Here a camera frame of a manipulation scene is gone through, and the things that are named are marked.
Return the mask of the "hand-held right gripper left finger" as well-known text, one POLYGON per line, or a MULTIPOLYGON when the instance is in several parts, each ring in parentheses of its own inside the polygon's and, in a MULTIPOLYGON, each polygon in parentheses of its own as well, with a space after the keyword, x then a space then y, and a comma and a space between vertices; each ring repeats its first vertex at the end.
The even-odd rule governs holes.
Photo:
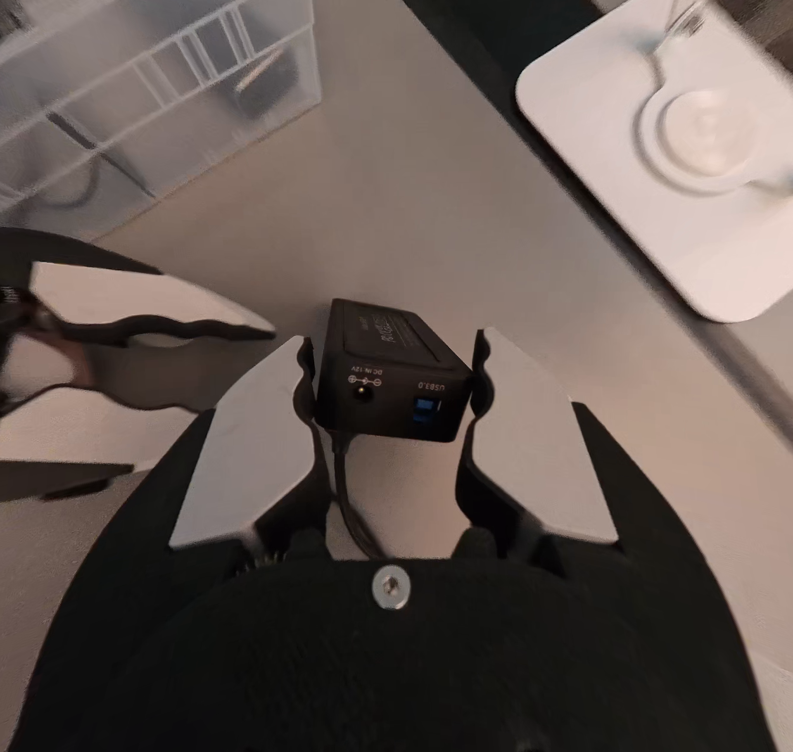
POLYGON ((292 337, 217 402, 171 538, 172 549, 235 540, 287 549, 311 530, 324 539, 329 473, 314 423, 308 337, 292 337))

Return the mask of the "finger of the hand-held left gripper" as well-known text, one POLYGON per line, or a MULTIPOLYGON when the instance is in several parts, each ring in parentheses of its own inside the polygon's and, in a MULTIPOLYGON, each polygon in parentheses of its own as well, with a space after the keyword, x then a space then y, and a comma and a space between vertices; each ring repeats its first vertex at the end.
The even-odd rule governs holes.
POLYGON ((268 341, 272 323, 171 275, 36 261, 28 288, 65 338, 119 344, 157 336, 192 341, 268 341))
POLYGON ((149 469, 196 417, 178 407, 138 410, 94 390, 56 387, 2 418, 1 460, 149 469))

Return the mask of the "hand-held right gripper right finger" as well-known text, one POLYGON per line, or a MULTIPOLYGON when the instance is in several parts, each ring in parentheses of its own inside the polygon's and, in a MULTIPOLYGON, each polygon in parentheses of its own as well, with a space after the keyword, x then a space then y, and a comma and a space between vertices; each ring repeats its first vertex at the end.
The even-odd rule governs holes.
POLYGON ((477 332, 458 506, 513 547, 522 529, 612 545, 619 534, 570 396, 496 328, 477 332))

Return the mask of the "clear plastic storage box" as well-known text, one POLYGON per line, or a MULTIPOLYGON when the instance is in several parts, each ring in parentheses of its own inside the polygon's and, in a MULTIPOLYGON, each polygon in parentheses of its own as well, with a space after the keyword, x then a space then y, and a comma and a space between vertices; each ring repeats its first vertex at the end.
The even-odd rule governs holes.
POLYGON ((322 100, 312 0, 75 0, 2 42, 2 227, 103 236, 322 100), (233 85, 275 48, 297 85, 233 85))

